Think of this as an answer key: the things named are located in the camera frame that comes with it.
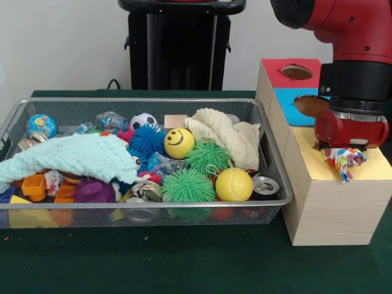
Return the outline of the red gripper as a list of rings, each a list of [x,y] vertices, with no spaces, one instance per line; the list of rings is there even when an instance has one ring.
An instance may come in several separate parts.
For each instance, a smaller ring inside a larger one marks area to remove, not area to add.
[[[389,124],[384,116],[321,111],[314,132],[319,141],[318,150],[326,148],[378,148],[386,141]]]

